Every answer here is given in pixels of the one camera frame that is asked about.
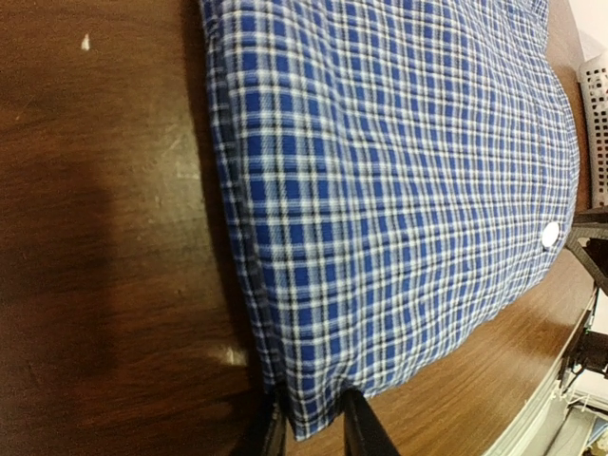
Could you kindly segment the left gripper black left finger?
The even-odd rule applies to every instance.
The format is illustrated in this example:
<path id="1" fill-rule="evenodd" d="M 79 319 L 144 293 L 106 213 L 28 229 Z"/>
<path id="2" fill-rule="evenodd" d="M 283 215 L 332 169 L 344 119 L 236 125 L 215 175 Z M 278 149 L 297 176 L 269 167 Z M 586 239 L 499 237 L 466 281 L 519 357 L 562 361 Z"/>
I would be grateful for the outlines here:
<path id="1" fill-rule="evenodd" d="M 240 455 L 280 456 L 285 454 L 287 397 L 282 387 L 263 396 L 258 412 L 239 440 Z"/>

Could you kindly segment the blue small-check long sleeve shirt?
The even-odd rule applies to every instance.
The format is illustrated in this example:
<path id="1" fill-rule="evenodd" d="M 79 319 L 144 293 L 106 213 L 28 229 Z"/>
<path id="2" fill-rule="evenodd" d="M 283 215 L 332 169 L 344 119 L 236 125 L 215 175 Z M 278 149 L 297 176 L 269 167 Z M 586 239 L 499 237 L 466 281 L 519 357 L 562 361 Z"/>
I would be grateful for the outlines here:
<path id="1" fill-rule="evenodd" d="M 536 286 L 580 152 L 545 1 L 204 1 L 209 116 L 267 390 L 303 441 Z"/>

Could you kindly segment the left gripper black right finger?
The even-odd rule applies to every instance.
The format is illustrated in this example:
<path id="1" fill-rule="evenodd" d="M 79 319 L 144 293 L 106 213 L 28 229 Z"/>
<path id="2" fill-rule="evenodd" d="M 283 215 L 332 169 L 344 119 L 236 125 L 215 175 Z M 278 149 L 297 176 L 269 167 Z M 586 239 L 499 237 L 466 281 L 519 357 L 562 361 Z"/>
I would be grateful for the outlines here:
<path id="1" fill-rule="evenodd" d="M 344 392 L 342 399 L 345 454 L 399 456 L 395 445 L 363 394 L 357 389 L 349 389 Z"/>

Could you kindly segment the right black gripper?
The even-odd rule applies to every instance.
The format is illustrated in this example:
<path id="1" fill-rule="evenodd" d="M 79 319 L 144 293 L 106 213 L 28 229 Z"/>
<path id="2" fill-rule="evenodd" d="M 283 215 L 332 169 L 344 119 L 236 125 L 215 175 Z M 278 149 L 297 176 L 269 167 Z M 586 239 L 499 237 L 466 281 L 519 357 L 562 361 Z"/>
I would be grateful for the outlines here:
<path id="1" fill-rule="evenodd" d="M 596 283 L 607 282 L 607 207 L 575 214 L 567 249 Z"/>

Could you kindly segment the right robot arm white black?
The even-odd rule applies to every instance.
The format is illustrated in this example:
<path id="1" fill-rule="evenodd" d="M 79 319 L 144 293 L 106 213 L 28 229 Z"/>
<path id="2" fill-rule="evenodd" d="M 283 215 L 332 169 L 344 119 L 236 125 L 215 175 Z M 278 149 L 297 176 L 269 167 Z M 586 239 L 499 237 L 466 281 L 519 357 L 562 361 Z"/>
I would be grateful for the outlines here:
<path id="1" fill-rule="evenodd" d="M 576 214 L 565 246 L 598 288 L 607 294 L 607 207 Z M 558 379 L 561 382 L 568 371 L 574 375 L 591 371 L 606 379 L 607 335 L 584 329 L 580 323 L 560 363 Z"/>

